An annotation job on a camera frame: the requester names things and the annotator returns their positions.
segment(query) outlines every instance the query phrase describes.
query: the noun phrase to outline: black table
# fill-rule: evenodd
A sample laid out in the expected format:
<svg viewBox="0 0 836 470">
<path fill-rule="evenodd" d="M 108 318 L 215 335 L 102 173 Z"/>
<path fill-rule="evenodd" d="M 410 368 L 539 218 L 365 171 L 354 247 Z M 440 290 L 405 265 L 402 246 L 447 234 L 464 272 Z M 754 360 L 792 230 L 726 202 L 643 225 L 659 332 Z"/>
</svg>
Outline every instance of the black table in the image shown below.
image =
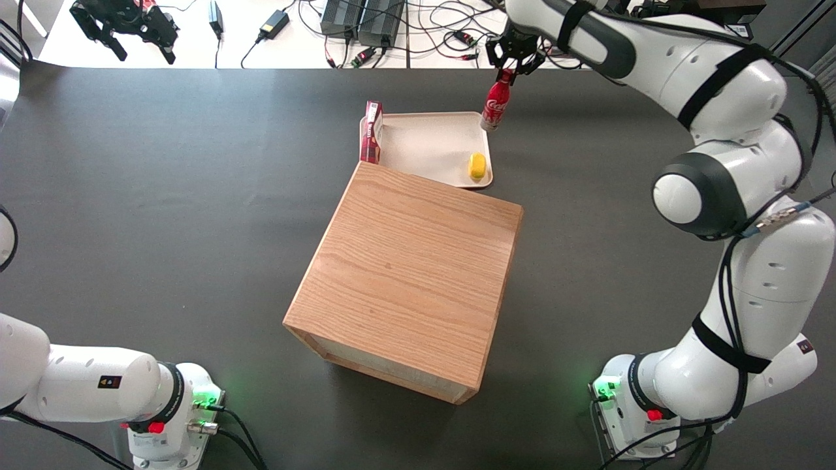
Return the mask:
<svg viewBox="0 0 836 470">
<path fill-rule="evenodd" d="M 0 202 L 21 233 L 0 309 L 57 344 L 204 365 L 273 469 L 596 468 L 587 382 L 613 355 L 674 345 L 721 253 L 656 214 L 654 176 L 691 140 L 633 90 L 560 71 L 513 87 L 484 192 L 526 214 L 482 390 L 465 405 L 327 364 L 281 325 L 355 166 L 365 101 L 480 110 L 493 78 L 33 64 L 0 135 Z M 747 408 L 710 469 L 831 467 L 835 309 L 831 276 L 804 330 L 818 371 Z M 60 427 L 113 448 L 106 425 Z M 215 438 L 203 468 L 248 465 Z M 0 467 L 105 465 L 4 422 Z"/>
</svg>

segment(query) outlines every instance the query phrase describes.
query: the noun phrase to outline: beige tray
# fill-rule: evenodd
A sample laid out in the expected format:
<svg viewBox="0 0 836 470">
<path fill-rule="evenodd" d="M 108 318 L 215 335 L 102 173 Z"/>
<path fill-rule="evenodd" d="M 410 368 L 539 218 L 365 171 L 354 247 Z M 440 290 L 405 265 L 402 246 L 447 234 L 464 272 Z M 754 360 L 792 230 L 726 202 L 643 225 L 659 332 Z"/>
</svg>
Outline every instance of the beige tray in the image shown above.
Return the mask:
<svg viewBox="0 0 836 470">
<path fill-rule="evenodd" d="M 481 117 L 474 112 L 384 114 L 378 138 L 380 164 L 451 186 L 488 186 L 493 181 L 493 169 L 487 133 L 479 127 Z M 365 117 L 359 128 L 362 142 Z M 487 161 L 485 177 L 479 181 L 467 172 L 473 152 L 481 152 Z"/>
</svg>

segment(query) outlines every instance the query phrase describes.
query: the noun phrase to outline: yellow sponge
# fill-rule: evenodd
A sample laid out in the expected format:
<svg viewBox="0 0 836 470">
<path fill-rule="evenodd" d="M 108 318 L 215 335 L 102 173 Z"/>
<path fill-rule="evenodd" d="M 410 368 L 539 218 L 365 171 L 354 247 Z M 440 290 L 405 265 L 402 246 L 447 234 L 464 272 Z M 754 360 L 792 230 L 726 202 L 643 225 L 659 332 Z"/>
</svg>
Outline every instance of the yellow sponge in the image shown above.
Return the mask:
<svg viewBox="0 0 836 470">
<path fill-rule="evenodd" d="M 487 170 L 487 161 L 485 156 L 479 152 L 471 154 L 470 163 L 467 165 L 467 171 L 474 180 L 481 180 L 485 177 Z"/>
</svg>

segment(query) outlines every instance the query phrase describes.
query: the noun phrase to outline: wooden crate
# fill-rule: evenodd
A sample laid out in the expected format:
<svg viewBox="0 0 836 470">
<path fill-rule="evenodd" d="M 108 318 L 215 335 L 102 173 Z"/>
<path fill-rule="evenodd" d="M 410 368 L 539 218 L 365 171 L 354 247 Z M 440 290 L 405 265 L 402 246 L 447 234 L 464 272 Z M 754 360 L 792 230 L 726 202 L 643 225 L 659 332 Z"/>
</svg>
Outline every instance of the wooden crate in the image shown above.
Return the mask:
<svg viewBox="0 0 836 470">
<path fill-rule="evenodd" d="M 360 162 L 283 324 L 326 360 L 461 404 L 482 383 L 522 217 Z"/>
</svg>

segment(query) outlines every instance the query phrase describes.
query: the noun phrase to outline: coca-cola bottle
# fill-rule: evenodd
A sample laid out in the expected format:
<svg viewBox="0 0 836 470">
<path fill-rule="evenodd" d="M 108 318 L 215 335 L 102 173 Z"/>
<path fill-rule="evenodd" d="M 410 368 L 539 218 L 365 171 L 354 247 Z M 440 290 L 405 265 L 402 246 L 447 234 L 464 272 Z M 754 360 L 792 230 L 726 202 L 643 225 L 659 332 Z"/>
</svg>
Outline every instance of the coca-cola bottle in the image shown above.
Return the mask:
<svg viewBox="0 0 836 470">
<path fill-rule="evenodd" d="M 491 91 L 487 92 L 485 109 L 482 110 L 482 119 L 479 121 L 479 125 L 487 132 L 493 132 L 499 127 L 508 99 L 511 98 L 510 83 L 513 75 L 512 69 L 504 69 L 502 76 L 491 87 Z"/>
</svg>

